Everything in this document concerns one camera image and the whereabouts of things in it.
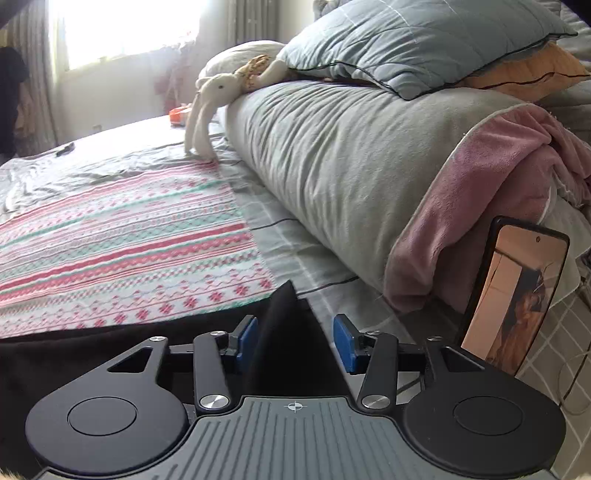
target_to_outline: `orange pillow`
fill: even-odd
[[[504,61],[492,70],[466,77],[455,86],[494,89],[526,102],[536,102],[589,79],[590,75],[569,52],[548,42],[531,57]]]

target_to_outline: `ribbed texture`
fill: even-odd
[[[419,457],[393,422],[354,412],[344,398],[247,398],[198,421],[159,465],[129,480],[458,480]],[[530,477],[550,480],[547,472]]]

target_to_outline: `smartphone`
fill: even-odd
[[[550,308],[569,244],[563,233],[496,217],[457,338],[462,348],[515,375]]]

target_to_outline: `white pillow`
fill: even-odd
[[[199,78],[211,77],[218,73],[233,73],[257,55],[269,55],[274,59],[283,47],[285,44],[272,40],[250,41],[237,45],[209,60],[199,73]]]

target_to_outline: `plush toy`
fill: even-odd
[[[197,94],[185,131],[185,152],[190,153],[194,147],[198,155],[215,158],[208,127],[216,110],[232,103],[243,93],[282,82],[287,71],[284,61],[271,61],[269,56],[259,55],[234,73],[220,73],[198,79],[195,82]]]

